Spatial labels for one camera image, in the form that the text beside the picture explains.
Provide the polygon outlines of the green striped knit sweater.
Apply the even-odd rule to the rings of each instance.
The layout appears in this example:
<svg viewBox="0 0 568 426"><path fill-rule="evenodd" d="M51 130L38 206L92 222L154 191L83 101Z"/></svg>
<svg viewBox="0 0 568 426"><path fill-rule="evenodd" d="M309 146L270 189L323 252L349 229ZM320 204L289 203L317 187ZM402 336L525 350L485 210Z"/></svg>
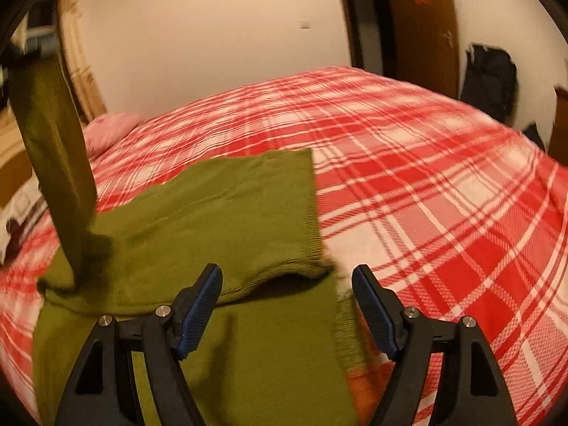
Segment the green striped knit sweater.
<svg viewBox="0 0 568 426"><path fill-rule="evenodd" d="M7 286L43 300L29 343L44 425L95 320L171 301L216 263L223 286L196 354L182 362L210 425L354 425L338 355L338 297L323 251L311 144L354 85L326 67L234 89L150 119L96 161L102 240L82 284L44 218Z"/></svg>

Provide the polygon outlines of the red white plaid bedspread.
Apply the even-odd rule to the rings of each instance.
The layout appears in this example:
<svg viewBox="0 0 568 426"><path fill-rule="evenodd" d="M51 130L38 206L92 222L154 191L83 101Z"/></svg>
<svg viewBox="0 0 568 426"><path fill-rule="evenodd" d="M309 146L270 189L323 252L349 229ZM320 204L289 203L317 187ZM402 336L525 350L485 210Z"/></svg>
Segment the red white plaid bedspread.
<svg viewBox="0 0 568 426"><path fill-rule="evenodd" d="M475 108L353 69L353 88L316 125L310 148L354 425L372 417L393 372L355 305L350 278L361 263L408 307L476 319L516 424L541 423L567 384L566 168ZM10 101L47 198L39 222L52 221L82 284L102 245L92 232L103 198L95 164L119 142L88 158L57 60L16 69ZM32 292L37 277L10 290L10 267L1 274L1 370L42 424L28 345L43 300Z"/></svg>

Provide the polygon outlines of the white grey patterned pillow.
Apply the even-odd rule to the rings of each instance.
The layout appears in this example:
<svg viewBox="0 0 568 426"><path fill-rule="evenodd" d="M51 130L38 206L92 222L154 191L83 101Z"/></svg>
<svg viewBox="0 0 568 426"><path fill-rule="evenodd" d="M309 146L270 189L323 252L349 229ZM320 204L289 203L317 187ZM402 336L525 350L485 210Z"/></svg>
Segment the white grey patterned pillow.
<svg viewBox="0 0 568 426"><path fill-rule="evenodd" d="M1 266L12 261L47 210L38 177L33 174L1 210Z"/></svg>

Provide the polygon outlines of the cream wooden headboard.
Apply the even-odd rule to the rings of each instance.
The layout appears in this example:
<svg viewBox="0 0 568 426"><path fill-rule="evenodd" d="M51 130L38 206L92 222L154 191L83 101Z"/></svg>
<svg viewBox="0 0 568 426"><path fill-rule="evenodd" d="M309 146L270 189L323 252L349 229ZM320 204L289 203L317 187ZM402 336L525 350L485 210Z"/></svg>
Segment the cream wooden headboard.
<svg viewBox="0 0 568 426"><path fill-rule="evenodd" d="M4 209L33 173L12 108L1 111L0 207Z"/></svg>

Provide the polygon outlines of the pink pillow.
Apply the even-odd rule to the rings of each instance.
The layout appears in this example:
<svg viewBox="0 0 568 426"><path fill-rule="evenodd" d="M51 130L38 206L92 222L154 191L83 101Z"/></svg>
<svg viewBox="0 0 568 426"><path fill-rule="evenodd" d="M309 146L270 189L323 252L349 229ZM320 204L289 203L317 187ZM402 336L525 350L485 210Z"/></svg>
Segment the pink pillow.
<svg viewBox="0 0 568 426"><path fill-rule="evenodd" d="M125 138L143 121L140 114L102 114L83 130L88 158L95 160Z"/></svg>

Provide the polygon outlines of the brown wooden door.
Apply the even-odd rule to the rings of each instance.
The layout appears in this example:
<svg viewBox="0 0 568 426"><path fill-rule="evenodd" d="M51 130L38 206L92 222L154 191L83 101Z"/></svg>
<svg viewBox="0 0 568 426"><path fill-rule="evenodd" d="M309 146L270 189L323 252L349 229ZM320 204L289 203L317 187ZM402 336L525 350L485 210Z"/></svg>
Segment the brown wooden door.
<svg viewBox="0 0 568 426"><path fill-rule="evenodd" d="M389 0L397 78L455 99L459 89L453 0Z"/></svg>

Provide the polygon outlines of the beige patterned curtain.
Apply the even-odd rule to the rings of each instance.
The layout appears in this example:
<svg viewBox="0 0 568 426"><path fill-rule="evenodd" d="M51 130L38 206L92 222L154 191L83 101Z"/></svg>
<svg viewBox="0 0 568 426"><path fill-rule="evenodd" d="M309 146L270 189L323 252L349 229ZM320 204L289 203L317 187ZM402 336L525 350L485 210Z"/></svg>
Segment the beige patterned curtain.
<svg viewBox="0 0 568 426"><path fill-rule="evenodd" d="M90 123L105 114L107 108L84 51L79 28L81 16L78 0L58 0L62 56L85 121Z"/></svg>

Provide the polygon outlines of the black bag on wall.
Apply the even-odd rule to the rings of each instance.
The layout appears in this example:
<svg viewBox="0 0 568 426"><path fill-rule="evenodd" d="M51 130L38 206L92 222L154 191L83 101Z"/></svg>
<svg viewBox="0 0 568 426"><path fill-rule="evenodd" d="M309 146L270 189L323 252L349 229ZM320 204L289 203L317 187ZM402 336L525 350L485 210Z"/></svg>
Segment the black bag on wall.
<svg viewBox="0 0 568 426"><path fill-rule="evenodd" d="M471 44L460 101L506 123L517 94L517 66L503 49Z"/></svg>

